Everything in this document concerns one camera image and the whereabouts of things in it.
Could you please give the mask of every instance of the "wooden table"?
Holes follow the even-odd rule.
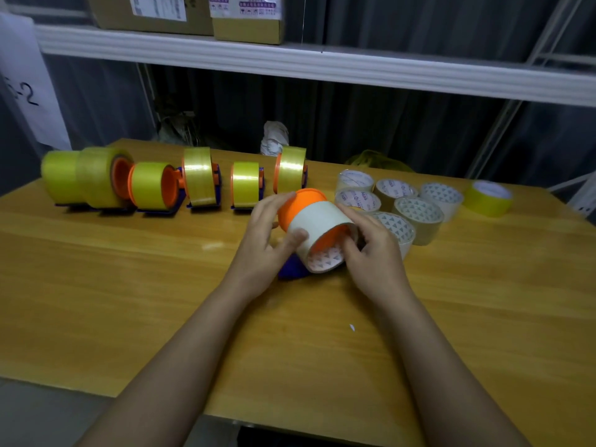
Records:
[[[183,149],[121,140],[137,161]],[[68,213],[40,180],[0,198],[0,376],[115,396],[223,277],[249,216],[172,219]],[[345,166],[309,162],[331,198]],[[463,179],[370,169],[419,187]],[[509,187],[509,214],[462,208],[405,264],[457,352],[536,446],[596,439],[596,229],[535,187]],[[282,233],[275,232],[274,239]],[[238,324],[206,413],[382,446],[420,445],[405,377],[345,269],[278,282]]]

